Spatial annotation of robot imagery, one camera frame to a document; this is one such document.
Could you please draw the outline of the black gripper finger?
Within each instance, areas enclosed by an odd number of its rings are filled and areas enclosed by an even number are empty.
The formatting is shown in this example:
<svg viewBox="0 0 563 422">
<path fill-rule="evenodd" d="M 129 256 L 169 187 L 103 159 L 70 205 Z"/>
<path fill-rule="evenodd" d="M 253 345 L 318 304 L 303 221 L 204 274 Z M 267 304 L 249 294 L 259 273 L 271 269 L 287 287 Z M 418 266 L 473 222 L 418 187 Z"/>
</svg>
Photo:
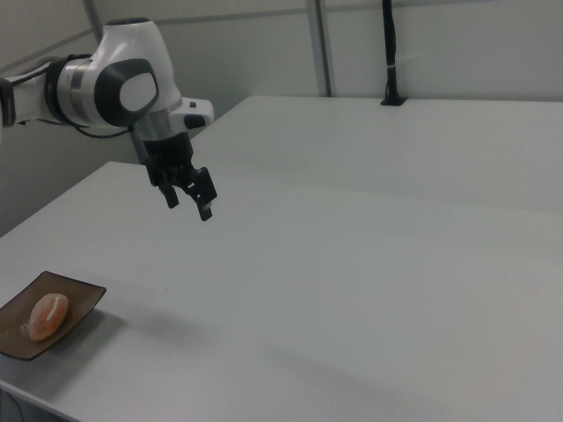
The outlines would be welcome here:
<svg viewBox="0 0 563 422">
<path fill-rule="evenodd" d="M 179 204 L 173 183 L 166 177 L 163 177 L 158 184 L 160 192 L 164 195 L 168 208 L 175 208 Z"/>
<path fill-rule="evenodd" d="M 207 221 L 213 215 L 211 204 L 217 197 L 217 192 L 206 167 L 190 172 L 184 192 L 195 202 L 201 220 Z"/>
</svg>

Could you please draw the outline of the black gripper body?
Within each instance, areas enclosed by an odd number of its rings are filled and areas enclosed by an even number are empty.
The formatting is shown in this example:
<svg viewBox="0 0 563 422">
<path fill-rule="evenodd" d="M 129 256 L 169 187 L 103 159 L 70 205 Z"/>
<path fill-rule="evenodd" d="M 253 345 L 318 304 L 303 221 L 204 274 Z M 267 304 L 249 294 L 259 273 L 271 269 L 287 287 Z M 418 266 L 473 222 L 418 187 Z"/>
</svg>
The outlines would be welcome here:
<svg viewBox="0 0 563 422">
<path fill-rule="evenodd" d="M 143 147 L 147 156 L 144 164 L 153 186 L 170 184 L 191 188 L 195 185 L 194 150 L 188 133 L 159 141 L 143 141 Z"/>
</svg>

